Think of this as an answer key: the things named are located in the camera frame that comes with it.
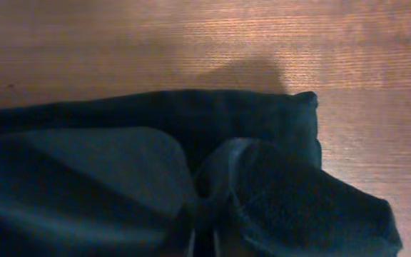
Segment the dark teal cloth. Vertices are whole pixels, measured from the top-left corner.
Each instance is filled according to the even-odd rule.
[[[152,256],[227,218],[261,256],[396,256],[388,202],[321,170],[317,106],[187,90],[0,110],[0,256]]]

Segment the dark fabric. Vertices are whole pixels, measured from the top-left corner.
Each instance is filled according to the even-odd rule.
[[[225,217],[262,256],[396,256],[389,204],[321,171],[317,104],[188,90],[1,110],[0,256],[154,256],[193,230],[207,248]]]
[[[316,95],[248,91],[160,91],[97,101],[57,103],[0,111],[0,133],[57,128],[146,126],[172,135],[192,171],[229,138],[276,142],[321,167]]]

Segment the wooden surface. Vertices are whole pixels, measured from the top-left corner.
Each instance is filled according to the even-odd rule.
[[[324,169],[411,257],[411,0],[0,0],[0,108],[180,88],[315,91]]]

